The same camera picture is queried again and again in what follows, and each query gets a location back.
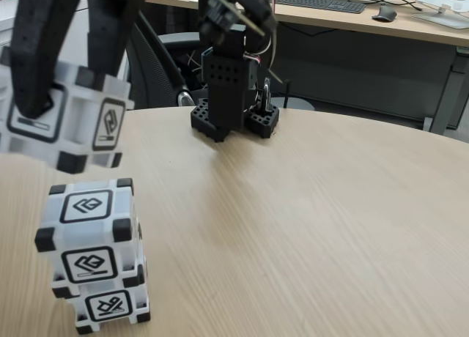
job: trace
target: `printed logo on cube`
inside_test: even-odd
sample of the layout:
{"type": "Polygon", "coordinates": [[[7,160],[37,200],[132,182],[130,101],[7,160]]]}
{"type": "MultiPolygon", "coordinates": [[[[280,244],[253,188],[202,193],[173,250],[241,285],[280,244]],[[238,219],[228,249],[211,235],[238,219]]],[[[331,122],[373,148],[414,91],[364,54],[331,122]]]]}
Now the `printed logo on cube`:
{"type": "Polygon", "coordinates": [[[65,251],[62,262],[70,282],[83,284],[117,277],[114,252],[110,247],[65,251]]]}
{"type": "Polygon", "coordinates": [[[51,109],[38,119],[27,119],[20,113],[15,104],[11,104],[7,120],[8,130],[21,136],[46,143],[54,143],[59,137],[66,101],[67,93],[65,88],[53,84],[48,96],[51,109]]]}
{"type": "Polygon", "coordinates": [[[111,214],[111,204],[110,190],[69,194],[64,201],[60,222],[74,223],[107,218],[111,214]]]}
{"type": "Polygon", "coordinates": [[[111,98],[106,98],[103,101],[93,150],[113,150],[116,147],[124,113],[125,104],[123,101],[111,98]]]}
{"type": "Polygon", "coordinates": [[[92,295],[85,299],[89,317],[101,322],[132,314],[132,302],[125,290],[92,295]]]}

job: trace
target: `stacked cubes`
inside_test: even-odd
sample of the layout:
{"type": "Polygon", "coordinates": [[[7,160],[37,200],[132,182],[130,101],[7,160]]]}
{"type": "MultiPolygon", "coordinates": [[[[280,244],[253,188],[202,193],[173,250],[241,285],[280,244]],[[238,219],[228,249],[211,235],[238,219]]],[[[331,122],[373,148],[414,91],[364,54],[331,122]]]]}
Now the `stacked cubes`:
{"type": "Polygon", "coordinates": [[[54,185],[35,242],[52,262],[53,293],[75,308],[80,334],[112,319],[150,319],[132,179],[54,185]]]}

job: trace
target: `metal desk leg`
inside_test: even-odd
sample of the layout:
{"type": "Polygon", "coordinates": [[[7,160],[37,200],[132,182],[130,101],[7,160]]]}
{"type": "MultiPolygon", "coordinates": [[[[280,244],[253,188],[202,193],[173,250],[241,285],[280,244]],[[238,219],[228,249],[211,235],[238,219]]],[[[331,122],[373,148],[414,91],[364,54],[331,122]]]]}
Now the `metal desk leg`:
{"type": "Polygon", "coordinates": [[[469,53],[463,48],[458,48],[457,55],[446,79],[440,102],[438,103],[437,112],[433,116],[429,129],[431,133],[441,135],[445,133],[466,74],[469,74],[469,53]]]}

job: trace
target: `computer mouse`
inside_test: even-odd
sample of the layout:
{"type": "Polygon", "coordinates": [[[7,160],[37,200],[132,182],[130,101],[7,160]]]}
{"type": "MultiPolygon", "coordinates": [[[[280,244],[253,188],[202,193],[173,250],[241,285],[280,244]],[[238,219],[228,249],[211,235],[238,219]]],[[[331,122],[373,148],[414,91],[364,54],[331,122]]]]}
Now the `computer mouse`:
{"type": "Polygon", "coordinates": [[[390,6],[382,4],[380,6],[380,13],[378,13],[376,16],[373,16],[372,18],[379,22],[392,22],[396,16],[396,11],[394,11],[390,6]]]}

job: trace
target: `desk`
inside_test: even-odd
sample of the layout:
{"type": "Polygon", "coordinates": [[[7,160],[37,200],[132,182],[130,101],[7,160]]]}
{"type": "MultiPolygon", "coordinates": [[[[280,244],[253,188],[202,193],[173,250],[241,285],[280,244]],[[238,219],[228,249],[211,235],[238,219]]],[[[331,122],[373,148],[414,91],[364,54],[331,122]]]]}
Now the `desk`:
{"type": "MultiPolygon", "coordinates": [[[[188,9],[198,9],[199,6],[198,3],[190,0],[147,0],[147,2],[188,9]]],[[[355,15],[345,12],[276,5],[276,17],[279,21],[287,23],[469,46],[469,31],[436,26],[434,23],[417,20],[412,17],[416,11],[411,7],[395,7],[398,15],[392,23],[377,22],[372,20],[372,16],[377,14],[378,8],[379,5],[368,5],[360,15],[355,15]]]]}
{"type": "MultiPolygon", "coordinates": [[[[154,4],[163,4],[175,7],[197,9],[196,2],[190,0],[147,0],[154,4]]],[[[381,23],[372,20],[372,16],[378,12],[379,5],[367,5],[360,14],[349,14],[345,12],[334,12],[326,10],[314,10],[304,7],[293,7],[276,5],[276,17],[279,21],[287,23],[298,23],[310,26],[322,26],[333,29],[364,32],[371,34],[388,35],[413,40],[425,40],[447,45],[469,47],[469,30],[451,29],[438,26],[434,23],[412,17],[416,11],[411,7],[394,7],[398,15],[392,23],[381,23]]],[[[433,133],[443,134],[451,119],[458,100],[467,100],[467,89],[469,84],[469,58],[458,54],[452,64],[448,75],[445,89],[438,103],[437,112],[426,121],[427,130],[433,133]]]]}
{"type": "Polygon", "coordinates": [[[130,112],[118,169],[0,156],[0,336],[76,336],[34,235],[52,184],[117,177],[135,182],[152,321],[99,336],[467,336],[469,145],[296,110],[270,140],[215,144],[190,110],[130,112]]]}

